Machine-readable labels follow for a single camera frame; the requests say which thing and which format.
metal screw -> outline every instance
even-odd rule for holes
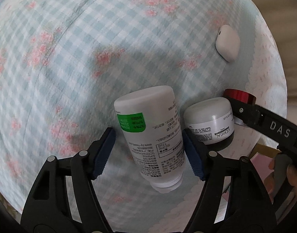
[[[52,161],[54,161],[55,160],[55,156],[49,156],[48,158],[47,158],[47,161],[48,162],[52,162]]]
[[[86,156],[87,153],[88,153],[88,152],[87,152],[86,150],[82,150],[82,151],[80,151],[79,155],[83,157],[83,156]]]
[[[217,156],[217,152],[215,152],[215,151],[210,151],[210,152],[209,152],[209,155],[210,155],[211,157],[216,157],[216,156]]]
[[[249,158],[246,156],[242,156],[240,159],[241,159],[241,161],[243,161],[245,163],[248,163],[250,161]]]

green label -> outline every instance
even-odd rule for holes
[[[142,132],[145,130],[145,121],[142,113],[131,115],[117,114],[121,128],[128,132]]]

blue gripper pad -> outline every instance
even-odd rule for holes
[[[193,169],[194,174],[198,176],[202,181],[205,181],[205,173],[203,171],[203,163],[201,161],[200,155],[198,154],[195,146],[193,145],[191,139],[188,137],[185,131],[182,131],[182,136],[185,153],[187,155],[187,158]]]
[[[109,159],[109,156],[115,144],[116,132],[114,129],[110,129],[110,132],[108,133],[107,137],[105,138],[103,144],[99,148],[99,151],[95,157],[95,168],[93,170],[93,176],[95,179],[103,173],[104,167]]]

bed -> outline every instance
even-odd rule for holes
[[[234,63],[215,49],[224,24],[241,38]],[[112,126],[117,141],[94,182],[112,228],[183,230],[203,183],[186,164],[176,190],[152,189],[132,159],[113,108],[118,97],[157,85],[173,88],[181,116],[188,106],[235,88],[286,117],[281,59],[251,0],[1,0],[1,195],[21,213],[49,155],[72,156]],[[260,137],[236,127],[221,154],[248,155]],[[68,184],[73,218],[80,220]],[[222,201],[217,220],[225,206]]]

finger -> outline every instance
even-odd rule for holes
[[[297,196],[297,168],[293,165],[289,165],[286,175],[290,185],[295,187],[295,195]]]
[[[275,159],[273,158],[272,161],[270,161],[268,168],[270,170],[273,170],[275,168]]]
[[[275,180],[274,180],[274,173],[272,172],[270,175],[264,179],[264,186],[266,188],[266,191],[271,194],[274,191],[275,188]]]

